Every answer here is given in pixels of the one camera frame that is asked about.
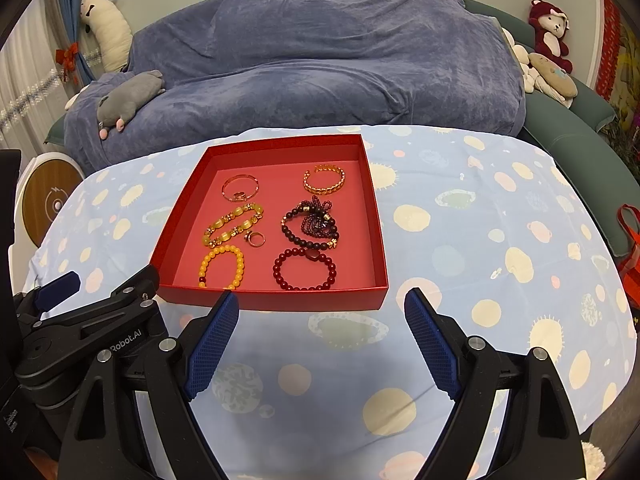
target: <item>red tray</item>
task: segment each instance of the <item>red tray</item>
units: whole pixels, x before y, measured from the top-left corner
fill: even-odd
[[[319,197],[323,202],[332,202],[330,213],[340,233],[338,246],[323,251],[336,265],[335,284],[330,290],[284,291],[275,282],[272,267],[280,253],[295,245],[282,233],[280,220],[300,201],[311,199],[302,184],[305,171],[312,172],[309,183],[313,186],[337,182],[335,173],[313,173],[317,164],[335,164],[346,174],[341,190]],[[254,230],[264,234],[265,242],[262,247],[253,248],[242,235],[228,242],[244,253],[244,279],[235,290],[240,308],[326,312],[375,310],[382,306],[388,290],[385,253],[362,138],[335,134],[249,140],[207,148],[180,193],[151,257],[160,273],[158,294],[164,300],[213,306],[223,287],[233,280],[236,261],[226,254],[210,264],[207,288],[198,286],[198,271],[210,250],[202,243],[204,230],[242,205],[222,196],[222,184],[243,173],[253,175],[260,183],[259,192],[250,202],[264,208],[264,216]],[[244,179],[230,184],[225,192],[233,194],[241,189],[249,193],[255,187]],[[231,229],[250,215],[245,213],[225,227]],[[298,216],[287,225],[302,238],[308,238],[300,232],[301,221]],[[310,287],[325,282],[328,269],[320,262],[292,256],[283,264],[282,275],[293,286]]]

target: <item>red stuffed monkey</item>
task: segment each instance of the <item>red stuffed monkey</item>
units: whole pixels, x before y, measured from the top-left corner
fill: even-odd
[[[569,30],[569,19],[562,10],[548,2],[533,0],[531,5],[529,25],[536,30],[536,52],[570,74],[574,66],[568,59],[562,59],[562,56],[569,55],[569,47],[562,41]]]

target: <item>white curtain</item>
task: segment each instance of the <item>white curtain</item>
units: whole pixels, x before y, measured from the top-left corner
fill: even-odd
[[[22,151],[22,168],[43,152],[68,95],[54,61],[44,0],[33,0],[0,50],[0,148]]]

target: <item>yellow beaded bracelet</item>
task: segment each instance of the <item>yellow beaded bracelet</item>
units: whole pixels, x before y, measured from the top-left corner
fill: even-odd
[[[236,227],[231,229],[231,231],[224,231],[219,237],[211,238],[213,231],[215,231],[216,229],[220,229],[224,224],[231,222],[234,218],[249,210],[255,212],[254,215],[251,216],[251,218],[245,220],[241,224],[238,224]],[[258,220],[262,218],[262,211],[262,206],[256,203],[245,204],[243,206],[236,207],[231,213],[218,218],[215,222],[213,222],[213,224],[205,229],[204,236],[202,237],[203,245],[205,247],[213,248],[231,240],[232,237],[240,234],[242,231],[250,229],[254,224],[258,223]]]
[[[242,254],[242,251],[235,245],[216,247],[211,252],[209,252],[207,256],[204,257],[204,260],[200,264],[200,272],[198,273],[198,286],[207,286],[207,267],[209,267],[209,264],[216,256],[223,253],[235,254],[236,262],[238,263],[238,266],[236,267],[236,276],[234,277],[231,284],[229,286],[226,286],[225,288],[234,290],[235,288],[240,286],[240,282],[242,282],[242,276],[244,275],[244,254]]]

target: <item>red bag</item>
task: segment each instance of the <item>red bag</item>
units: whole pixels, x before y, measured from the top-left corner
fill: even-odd
[[[638,225],[640,225],[640,210],[638,210],[637,207],[629,204],[623,204],[620,209],[618,209],[618,221],[634,243],[634,246],[631,249],[631,254],[629,254],[629,256],[619,264],[618,273],[620,274],[622,286],[624,287],[628,297],[636,304],[640,304],[640,234],[634,231],[626,223],[622,216],[622,211],[625,209],[634,214],[638,221]]]

